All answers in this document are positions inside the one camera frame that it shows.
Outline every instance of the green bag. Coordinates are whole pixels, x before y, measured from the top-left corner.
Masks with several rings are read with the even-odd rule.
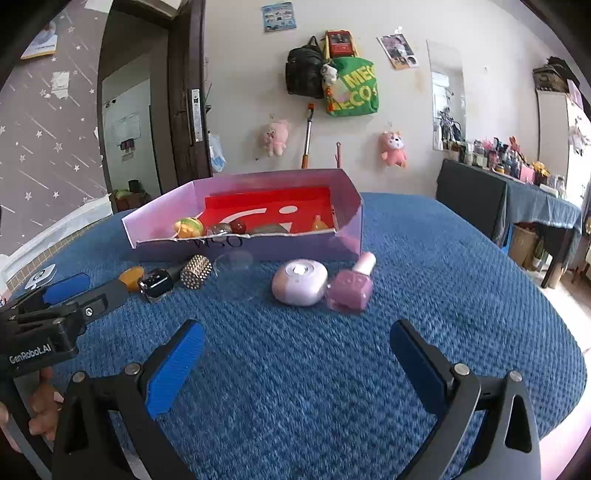
[[[326,110],[332,116],[359,116],[379,109],[375,65],[359,57],[338,57],[330,61],[337,70],[337,81],[324,86]]]

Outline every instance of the nail polish bottle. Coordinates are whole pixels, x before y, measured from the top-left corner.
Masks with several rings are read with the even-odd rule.
[[[352,270],[341,270],[326,286],[324,298],[332,310],[360,313],[365,310],[374,290],[369,275],[375,266],[375,255],[361,254]]]

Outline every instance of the toy burger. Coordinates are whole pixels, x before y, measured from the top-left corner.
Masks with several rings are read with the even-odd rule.
[[[195,238],[203,235],[203,224],[196,218],[181,218],[174,224],[178,238]]]

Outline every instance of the black backpack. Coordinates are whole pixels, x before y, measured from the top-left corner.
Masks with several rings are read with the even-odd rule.
[[[285,64],[287,91],[292,95],[324,98],[320,74],[323,63],[324,55],[316,37],[312,37],[307,45],[291,50]]]

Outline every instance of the photo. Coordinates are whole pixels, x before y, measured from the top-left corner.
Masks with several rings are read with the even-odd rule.
[[[378,37],[378,41],[396,70],[418,67],[417,58],[402,34]]]
[[[263,30],[266,33],[291,30],[296,27],[296,17],[291,2],[266,5],[261,10]]]

